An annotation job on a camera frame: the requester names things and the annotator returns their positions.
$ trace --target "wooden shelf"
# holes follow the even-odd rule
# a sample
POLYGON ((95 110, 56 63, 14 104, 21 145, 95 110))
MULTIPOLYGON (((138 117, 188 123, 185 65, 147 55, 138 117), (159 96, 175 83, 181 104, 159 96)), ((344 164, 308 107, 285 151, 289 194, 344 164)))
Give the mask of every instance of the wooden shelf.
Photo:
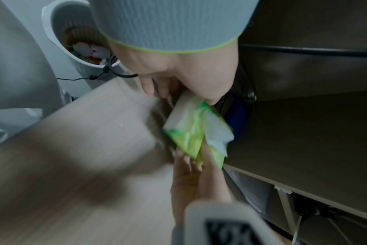
POLYGON ((367 219, 367 92, 258 103, 225 164, 367 219))

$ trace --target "trash can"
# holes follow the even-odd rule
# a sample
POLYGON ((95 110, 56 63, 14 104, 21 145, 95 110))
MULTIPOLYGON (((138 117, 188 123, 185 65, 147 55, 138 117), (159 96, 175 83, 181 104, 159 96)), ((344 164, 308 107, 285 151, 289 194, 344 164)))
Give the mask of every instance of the trash can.
MULTIPOLYGON (((48 38, 68 56, 82 77, 98 75, 102 72, 104 65, 92 64, 78 58, 74 55, 72 48, 78 42, 83 42, 105 47, 113 55, 107 39, 95 25, 88 1, 55 0, 42 9, 41 17, 48 38)), ((117 73, 127 71, 120 61, 115 62, 112 68, 117 73)), ((108 81, 113 77, 113 74, 108 73, 99 77, 99 80, 108 81)))

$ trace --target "cord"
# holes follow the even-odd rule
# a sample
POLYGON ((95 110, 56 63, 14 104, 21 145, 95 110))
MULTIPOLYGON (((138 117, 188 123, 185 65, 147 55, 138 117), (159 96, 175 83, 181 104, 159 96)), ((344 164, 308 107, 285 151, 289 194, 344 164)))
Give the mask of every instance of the cord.
POLYGON ((138 76, 138 74, 125 75, 125 74, 119 74, 119 73, 115 72, 112 68, 112 64, 114 64, 117 61, 118 61, 118 58, 115 55, 111 56, 110 61, 108 62, 108 64, 103 67, 103 71, 98 75, 91 75, 89 77, 81 77, 81 78, 76 78, 76 79, 58 78, 57 77, 57 79, 58 80, 66 80, 66 81, 77 81, 77 80, 83 80, 83 79, 85 79, 85 80, 96 80, 101 75, 103 75, 104 73, 109 73, 109 72, 111 72, 112 74, 114 74, 118 77, 122 77, 122 78, 133 78, 133 77, 138 76))

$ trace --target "blue object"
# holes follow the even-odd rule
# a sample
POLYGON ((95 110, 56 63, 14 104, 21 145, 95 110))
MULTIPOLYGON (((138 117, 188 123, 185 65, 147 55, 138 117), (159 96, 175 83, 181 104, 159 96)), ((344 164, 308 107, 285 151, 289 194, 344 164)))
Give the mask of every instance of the blue object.
POLYGON ((248 122, 248 114, 244 104, 241 101, 233 103, 225 114, 224 119, 233 129, 233 135, 235 136, 233 141, 237 140, 248 122))

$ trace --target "tissue pack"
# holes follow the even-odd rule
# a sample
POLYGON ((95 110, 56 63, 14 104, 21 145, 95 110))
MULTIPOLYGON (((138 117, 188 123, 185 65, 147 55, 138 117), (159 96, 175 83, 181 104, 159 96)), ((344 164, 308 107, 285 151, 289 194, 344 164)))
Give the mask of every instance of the tissue pack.
POLYGON ((231 128, 217 110, 189 90, 178 99, 163 131, 199 164, 202 164, 200 147, 205 139, 220 168, 227 157, 227 144, 234 139, 231 128))

